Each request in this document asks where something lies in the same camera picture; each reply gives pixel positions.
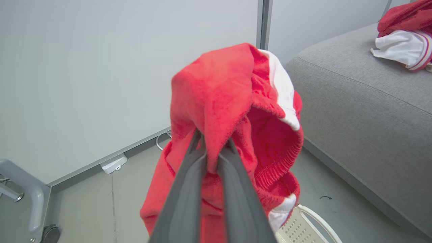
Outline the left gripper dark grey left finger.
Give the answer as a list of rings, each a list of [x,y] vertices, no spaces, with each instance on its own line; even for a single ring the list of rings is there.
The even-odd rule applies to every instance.
[[[206,167],[204,136],[196,130],[153,228],[150,243],[200,242],[201,185]]]

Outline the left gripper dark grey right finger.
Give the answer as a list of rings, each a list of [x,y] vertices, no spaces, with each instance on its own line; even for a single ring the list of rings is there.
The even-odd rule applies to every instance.
[[[267,216],[230,138],[218,154],[228,243],[276,243]]]

